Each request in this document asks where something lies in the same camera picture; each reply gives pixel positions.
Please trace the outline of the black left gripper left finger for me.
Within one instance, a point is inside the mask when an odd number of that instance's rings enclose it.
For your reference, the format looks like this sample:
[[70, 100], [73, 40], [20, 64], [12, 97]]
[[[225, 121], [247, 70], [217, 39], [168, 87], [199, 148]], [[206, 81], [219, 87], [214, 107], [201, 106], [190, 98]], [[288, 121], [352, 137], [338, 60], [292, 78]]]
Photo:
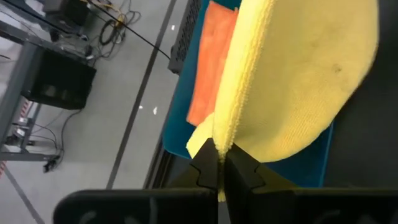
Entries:
[[168, 186], [142, 190], [80, 190], [55, 207], [54, 223], [216, 223], [218, 151], [207, 139]]

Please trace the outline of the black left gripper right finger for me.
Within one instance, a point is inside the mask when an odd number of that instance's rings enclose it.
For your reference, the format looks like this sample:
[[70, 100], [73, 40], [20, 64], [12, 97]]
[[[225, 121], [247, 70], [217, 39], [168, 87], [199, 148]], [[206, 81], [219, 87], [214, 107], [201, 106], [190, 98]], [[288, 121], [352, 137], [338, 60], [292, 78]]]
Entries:
[[231, 223], [397, 223], [397, 191], [304, 188], [237, 145], [226, 153], [224, 193]]

